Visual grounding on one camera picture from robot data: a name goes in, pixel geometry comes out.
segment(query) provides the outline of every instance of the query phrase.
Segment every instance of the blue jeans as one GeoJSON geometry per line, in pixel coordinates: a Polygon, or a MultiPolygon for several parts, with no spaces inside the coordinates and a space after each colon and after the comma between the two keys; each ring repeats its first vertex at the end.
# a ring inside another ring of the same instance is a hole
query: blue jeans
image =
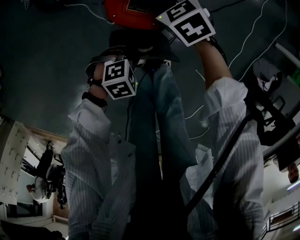
{"type": "MultiPolygon", "coordinates": [[[[138,82],[144,74],[142,68],[135,71],[138,82]]],[[[173,228],[184,231],[186,219],[179,180],[197,160],[186,131],[179,89],[169,66],[162,64],[152,78],[147,73],[131,100],[129,142],[136,146],[136,202],[132,222],[146,231],[151,225],[157,229],[160,223],[173,221],[173,228]],[[155,132],[155,114],[160,139],[155,132]],[[161,141],[163,181],[157,140],[161,141]]]]}

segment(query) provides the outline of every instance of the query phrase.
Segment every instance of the red object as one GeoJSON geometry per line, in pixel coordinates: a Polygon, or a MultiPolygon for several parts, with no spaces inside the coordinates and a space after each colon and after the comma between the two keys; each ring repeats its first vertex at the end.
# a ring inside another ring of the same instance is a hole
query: red object
{"type": "Polygon", "coordinates": [[[151,10],[139,0],[106,0],[108,18],[115,24],[143,30],[162,28],[151,10]]]}

